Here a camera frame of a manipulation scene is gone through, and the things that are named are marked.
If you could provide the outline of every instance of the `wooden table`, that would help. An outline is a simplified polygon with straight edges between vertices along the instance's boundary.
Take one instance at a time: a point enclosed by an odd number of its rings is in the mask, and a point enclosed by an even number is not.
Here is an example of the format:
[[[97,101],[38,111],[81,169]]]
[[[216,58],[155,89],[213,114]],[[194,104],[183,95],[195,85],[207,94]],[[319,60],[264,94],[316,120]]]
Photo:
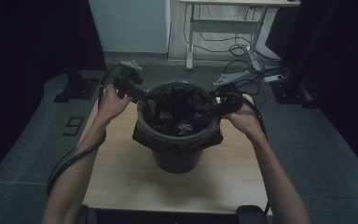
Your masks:
[[[95,117],[92,110],[85,130]],[[224,140],[206,148],[192,171],[173,175],[154,162],[151,149],[132,140],[136,105],[107,128],[83,204],[96,209],[235,214],[240,205],[267,203],[251,143],[222,120]]]
[[[260,36],[264,19],[269,7],[299,7],[299,0],[180,0],[181,3],[191,5],[191,16],[189,25],[189,38],[187,45],[186,69],[193,69],[193,33],[229,33],[254,35],[252,42],[247,47],[252,66],[261,71],[255,55],[255,45]],[[221,21],[221,20],[200,20],[194,18],[195,5],[221,5],[221,6],[252,6],[262,7],[263,11],[258,21]]]

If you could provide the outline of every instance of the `black cable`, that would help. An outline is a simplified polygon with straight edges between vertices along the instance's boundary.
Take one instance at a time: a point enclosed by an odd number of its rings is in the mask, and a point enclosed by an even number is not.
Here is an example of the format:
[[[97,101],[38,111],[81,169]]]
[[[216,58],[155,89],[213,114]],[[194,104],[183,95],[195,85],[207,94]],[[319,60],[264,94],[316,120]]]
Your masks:
[[[249,7],[246,7],[246,13],[245,13],[245,17],[243,17],[243,19],[246,21],[246,18],[248,17],[248,11],[249,11]]]
[[[232,64],[232,63],[246,63],[247,65],[249,65],[250,67],[252,67],[254,70],[255,68],[248,62],[244,61],[244,60],[234,60],[234,61],[231,61],[230,63],[228,63],[226,65],[226,67],[223,69],[223,72],[222,74],[225,74],[226,73],[226,70],[228,69],[228,67]]]
[[[255,19],[255,7],[254,7],[254,15],[252,16],[252,21]]]
[[[242,95],[238,95],[237,93],[233,92],[218,92],[219,96],[233,96],[239,100],[241,100],[243,103],[251,107],[251,109],[255,112],[256,118],[258,122],[260,123],[261,130],[263,131],[264,135],[267,137],[266,127],[264,125],[263,117],[261,116],[260,111],[257,109],[255,102],[252,104],[248,99],[244,98]],[[266,216],[269,212],[269,201],[267,201],[266,208],[264,209],[264,215]]]
[[[257,54],[257,56],[258,56],[260,59],[264,58],[264,59],[268,60],[268,61],[271,62],[271,63],[281,63],[281,62],[282,62],[281,59],[270,58],[270,57],[264,55],[263,53],[261,53],[261,52],[258,51],[258,50],[255,50],[255,53]]]
[[[248,91],[248,90],[249,90],[251,87],[253,87],[254,85],[257,87],[257,91],[255,91],[255,92]],[[260,84],[258,84],[258,81],[255,82],[255,83],[252,84],[252,85],[247,85],[247,86],[245,86],[245,91],[244,91],[244,93],[248,93],[249,95],[257,95],[257,94],[260,93],[260,92],[261,92],[261,87],[260,87]]]
[[[238,7],[238,11],[234,14],[234,16],[232,17],[232,21],[234,21],[234,18],[237,16],[237,20],[238,20],[238,17],[241,15],[241,6]]]
[[[263,77],[270,77],[275,75],[284,75],[287,71],[289,71],[289,68],[278,67],[278,68],[265,69],[261,74],[263,75]]]
[[[189,44],[188,41],[187,41],[187,38],[186,38],[186,15],[187,15],[187,8],[188,8],[188,4],[186,4],[186,8],[185,8],[185,16],[184,16],[184,24],[183,24],[183,34],[184,34],[185,42],[186,42],[187,44]],[[209,12],[209,7],[208,7],[208,14],[209,14],[209,16],[210,16],[211,18],[213,18],[212,15],[211,15],[210,12]],[[201,36],[202,39],[204,39],[204,40],[206,40],[206,41],[228,41],[228,40],[234,39],[235,45],[230,46],[229,49],[227,49],[227,50],[210,50],[210,49],[206,49],[206,48],[204,48],[204,47],[201,47],[201,46],[199,46],[199,45],[193,45],[193,48],[203,49],[203,50],[208,51],[208,52],[211,52],[211,53],[226,53],[226,52],[230,52],[230,53],[231,53],[232,55],[234,55],[234,56],[244,56],[244,55],[246,55],[246,54],[248,53],[247,50],[245,50],[245,49],[246,49],[246,46],[245,46],[245,45],[239,45],[239,44],[237,43],[237,39],[242,39],[242,40],[248,42],[249,44],[251,44],[251,42],[250,42],[249,40],[247,40],[247,39],[245,39],[245,38],[243,38],[243,37],[238,37],[238,35],[236,35],[236,36],[234,36],[234,37],[230,37],[230,38],[216,39],[216,40],[212,40],[212,39],[207,39],[207,38],[205,38],[205,37],[202,35],[201,32],[200,32],[200,36]],[[234,53],[234,51],[233,51],[233,50],[235,50],[235,49],[242,49],[242,50],[244,51],[244,53],[242,53],[242,54],[236,54],[236,53]]]
[[[246,86],[254,85],[261,79],[261,77],[262,77],[261,75],[257,75],[257,77],[251,79],[249,82],[241,84],[241,85],[238,85],[238,88],[243,88],[243,87],[246,87]]]
[[[261,86],[261,84],[258,84],[258,85],[260,85],[261,92],[263,93],[263,101],[261,102],[260,106],[258,107],[258,110],[261,110],[261,107],[267,100],[266,100],[266,94],[264,93],[263,87]]]
[[[55,175],[49,180],[48,182],[48,196],[51,193],[52,188],[54,187],[55,182],[57,181],[58,177],[71,165],[73,165],[75,162],[79,161],[81,158],[85,157],[86,155],[89,155],[93,150],[100,147],[104,140],[106,138],[106,131],[103,132],[102,138],[92,147],[87,148],[86,150],[80,152],[79,154],[72,157],[69,161],[67,161],[56,173]]]
[[[284,69],[285,67],[281,66],[280,64],[276,64],[276,63],[265,63],[263,64],[263,69],[264,70],[268,70],[268,69]]]
[[[101,100],[102,100],[102,95],[103,95],[103,89],[104,89],[104,84],[107,80],[107,78],[109,77],[110,73],[115,70],[118,67],[122,67],[121,64],[118,64],[116,66],[111,67],[109,70],[106,70],[105,74],[103,75],[103,78],[101,79],[101,83],[100,83],[100,89],[99,89],[99,95],[98,95],[98,108],[100,107],[101,104]],[[68,160],[63,166],[61,166],[61,168],[53,175],[54,171],[57,169],[58,165],[70,154],[72,153],[76,147],[74,147],[73,149],[71,149],[68,153],[66,153],[66,155],[64,157],[62,157],[62,159],[56,164],[56,166],[54,167],[53,171],[50,173],[49,177],[48,177],[48,186],[47,186],[47,193],[48,196],[51,193],[52,188],[54,187],[55,182],[57,181],[57,179],[60,177],[60,175],[66,170],[68,169],[71,165],[73,165],[75,162],[79,161],[81,158],[85,157],[86,155],[89,155],[93,150],[97,149],[98,147],[101,146],[101,144],[104,142],[106,138],[106,131],[103,132],[103,136],[101,137],[101,139],[92,147],[87,148],[86,150],[83,150],[82,152],[80,152],[79,154],[75,155],[74,157],[72,157],[70,160]]]

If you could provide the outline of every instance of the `person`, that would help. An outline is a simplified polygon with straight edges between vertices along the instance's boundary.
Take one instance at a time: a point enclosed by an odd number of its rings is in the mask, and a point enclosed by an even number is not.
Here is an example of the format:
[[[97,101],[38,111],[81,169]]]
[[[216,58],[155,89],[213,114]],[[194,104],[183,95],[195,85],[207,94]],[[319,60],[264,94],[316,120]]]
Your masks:
[[[119,116],[131,101],[129,96],[118,98],[116,88],[113,85],[107,86],[99,111],[77,146],[74,156],[95,145],[103,136],[107,125]],[[242,105],[239,111],[225,115],[224,119],[228,119],[252,142],[277,223],[310,223],[306,205],[272,151],[252,109],[248,105]],[[98,150],[92,151],[60,175],[48,196],[42,216],[43,224],[76,222],[97,152]]]

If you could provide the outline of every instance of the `black pot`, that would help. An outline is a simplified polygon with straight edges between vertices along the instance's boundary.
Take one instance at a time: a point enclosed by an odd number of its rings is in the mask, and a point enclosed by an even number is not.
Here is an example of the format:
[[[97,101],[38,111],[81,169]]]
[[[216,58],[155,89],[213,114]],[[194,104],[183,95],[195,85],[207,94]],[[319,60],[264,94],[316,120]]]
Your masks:
[[[133,139],[153,150],[164,171],[182,174],[195,168],[206,147],[220,144],[220,119],[207,118],[197,108],[217,104],[208,90],[191,80],[160,82],[147,91],[154,97],[138,103]]]

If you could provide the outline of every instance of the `gray floor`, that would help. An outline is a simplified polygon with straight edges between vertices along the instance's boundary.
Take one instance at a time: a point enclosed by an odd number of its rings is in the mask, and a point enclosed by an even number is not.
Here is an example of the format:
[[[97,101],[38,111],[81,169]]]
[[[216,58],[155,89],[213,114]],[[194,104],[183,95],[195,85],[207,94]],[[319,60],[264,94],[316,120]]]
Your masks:
[[[169,78],[188,78],[212,88],[226,63],[195,63],[193,71],[185,62],[167,59],[135,59],[144,71],[142,88]],[[110,58],[116,64],[127,58]],[[230,72],[249,69],[234,64]],[[83,72],[100,77],[101,72]],[[45,85],[45,96],[32,120],[0,164],[0,223],[37,223],[46,202],[46,181],[51,169],[80,136],[68,137],[71,117],[85,118],[92,100],[53,103],[66,84],[58,76]],[[347,143],[319,109],[301,105],[279,105],[269,85],[255,96],[261,108],[268,138],[287,173],[304,198],[314,223],[358,223],[358,160]]]

